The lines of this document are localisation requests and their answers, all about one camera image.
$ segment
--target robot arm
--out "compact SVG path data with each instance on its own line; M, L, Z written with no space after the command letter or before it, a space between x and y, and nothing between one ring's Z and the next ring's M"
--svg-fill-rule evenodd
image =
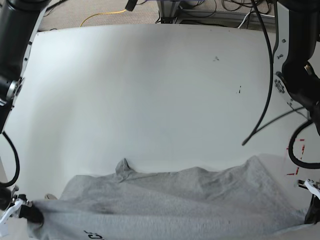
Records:
M320 135L320 79L308 62L319 39L320 1L277 0L274 11L275 86L290 106L296 101L310 112Z
M22 87L33 38L51 0L5 0L0 15L0 133Z

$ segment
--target white table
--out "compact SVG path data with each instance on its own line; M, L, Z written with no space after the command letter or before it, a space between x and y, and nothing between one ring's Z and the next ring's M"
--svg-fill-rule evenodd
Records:
M319 73L319 46L311 63ZM262 32L145 24L38 33L5 129L20 156L17 184L29 199L42 199L59 196L75 175L114 173L123 158L137 171L164 172L221 170L267 153L274 155L267 168L306 207L310 196L300 198L305 192L294 181L319 178L319 171L286 176L283 163L303 117L294 113L241 146L262 113L268 84ZM289 110L274 91L264 122ZM315 127L301 138L303 160L319 162ZM0 152L10 179L14 157L3 137Z

